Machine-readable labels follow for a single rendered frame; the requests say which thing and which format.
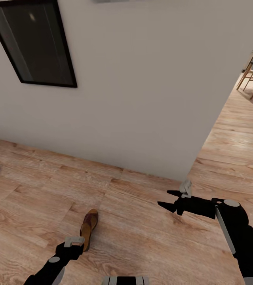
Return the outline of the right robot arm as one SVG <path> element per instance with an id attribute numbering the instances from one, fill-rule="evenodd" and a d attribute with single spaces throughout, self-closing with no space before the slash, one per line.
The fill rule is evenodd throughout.
<path id="1" fill-rule="evenodd" d="M 191 180 L 184 181 L 179 190 L 168 190 L 178 197 L 175 203 L 158 201 L 158 204 L 178 215 L 183 211 L 217 219 L 238 265 L 245 285 L 253 285 L 253 227 L 249 225 L 246 211 L 237 201 L 212 198 L 211 200 L 192 196 Z"/>

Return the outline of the sandal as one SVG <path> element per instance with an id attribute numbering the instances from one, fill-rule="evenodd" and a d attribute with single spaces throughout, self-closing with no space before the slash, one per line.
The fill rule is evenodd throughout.
<path id="1" fill-rule="evenodd" d="M 89 250 L 90 237 L 97 223 L 98 223 L 98 212 L 96 209 L 92 209 L 86 214 L 84 218 L 84 222 L 80 229 L 80 236 L 85 238 L 85 241 L 83 243 L 84 244 L 83 252 L 86 252 Z"/>

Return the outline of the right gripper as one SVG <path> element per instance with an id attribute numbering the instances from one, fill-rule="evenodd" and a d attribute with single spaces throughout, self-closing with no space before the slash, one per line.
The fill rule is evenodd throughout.
<path id="1" fill-rule="evenodd" d="M 188 211 L 190 213 L 196 213 L 199 215 L 201 214 L 201 200 L 202 198 L 191 196 L 191 198 L 184 197 L 182 198 L 181 195 L 183 192 L 179 190 L 168 190 L 168 194 L 172 194 L 178 197 L 178 200 L 175 203 L 165 203 L 158 201 L 158 204 L 169 210 L 170 212 L 174 213 L 177 212 L 178 215 L 182 215 L 183 211 Z"/>

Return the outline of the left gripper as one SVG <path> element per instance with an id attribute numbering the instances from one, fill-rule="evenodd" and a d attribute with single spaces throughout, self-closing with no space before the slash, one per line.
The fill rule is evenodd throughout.
<path id="1" fill-rule="evenodd" d="M 80 255 L 82 255 L 84 249 L 84 244 L 82 245 L 72 245 L 71 247 L 64 247 L 64 244 L 57 246 L 56 253 L 64 252 L 68 255 L 68 262 L 70 260 L 77 260 Z"/>

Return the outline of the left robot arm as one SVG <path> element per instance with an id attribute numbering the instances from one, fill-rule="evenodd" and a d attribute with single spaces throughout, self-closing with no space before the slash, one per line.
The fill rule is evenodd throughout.
<path id="1" fill-rule="evenodd" d="M 57 246 L 55 255 L 48 259 L 36 275 L 29 276 L 24 285 L 59 285 L 67 263 L 70 260 L 77 260 L 82 255 L 84 241 L 85 238 L 82 236 L 67 236 L 65 242 Z M 72 243 L 81 245 L 72 245 Z"/>

